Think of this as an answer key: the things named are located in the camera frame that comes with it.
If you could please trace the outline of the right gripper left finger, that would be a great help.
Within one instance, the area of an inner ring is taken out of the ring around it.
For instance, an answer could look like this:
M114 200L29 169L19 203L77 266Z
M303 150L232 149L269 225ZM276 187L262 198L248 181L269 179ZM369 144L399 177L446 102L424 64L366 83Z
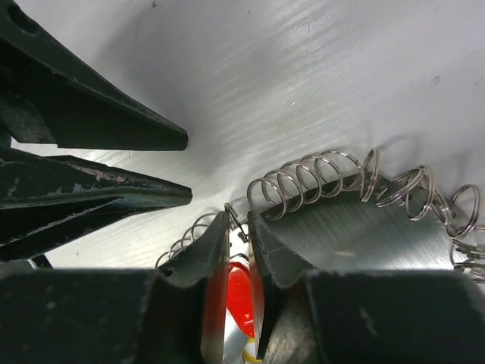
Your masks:
M1 278L3 363L220 363L229 215L152 269L36 269Z

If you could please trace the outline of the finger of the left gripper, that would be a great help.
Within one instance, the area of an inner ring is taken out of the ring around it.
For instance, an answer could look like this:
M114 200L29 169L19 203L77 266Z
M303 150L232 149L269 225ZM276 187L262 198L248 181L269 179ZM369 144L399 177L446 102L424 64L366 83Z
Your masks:
M72 155L1 150L1 260L35 258L131 215L184 206L190 188Z
M187 132L121 92L14 1L1 3L1 127L20 143L184 150Z

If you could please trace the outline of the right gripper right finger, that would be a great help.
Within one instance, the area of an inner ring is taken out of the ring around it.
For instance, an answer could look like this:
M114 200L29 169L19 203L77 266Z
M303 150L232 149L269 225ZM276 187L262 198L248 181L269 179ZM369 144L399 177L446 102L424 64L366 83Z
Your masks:
M444 270L320 270L248 215L257 357L266 363L482 363L484 295Z

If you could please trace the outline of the metal keyring plate with keys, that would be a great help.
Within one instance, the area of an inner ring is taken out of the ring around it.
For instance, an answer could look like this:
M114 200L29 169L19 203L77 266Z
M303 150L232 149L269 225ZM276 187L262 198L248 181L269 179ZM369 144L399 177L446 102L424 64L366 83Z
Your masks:
M458 207L460 193L444 197L425 165L386 179L380 174L376 149L364 161L353 161L357 170L353 175L341 172L340 158L351 160L352 156L327 149L254 179L253 185L261 189L255 192L248 186L249 213L259 214L275 237L320 270L453 271L469 277L480 288L484 250L474 242L481 231L477 219L482 198L477 186L462 187L474 195L473 210L466 214ZM226 212L230 219L226 305L231 298L228 280L232 264L245 269L252 303L249 213L240 221L227 206L201 216L194 225L206 230L220 212ZM161 256L158 267L201 235L187 231ZM255 338L253 304L248 318ZM226 359L227 348L235 359L241 359L246 341L245 335L224 337L220 363Z

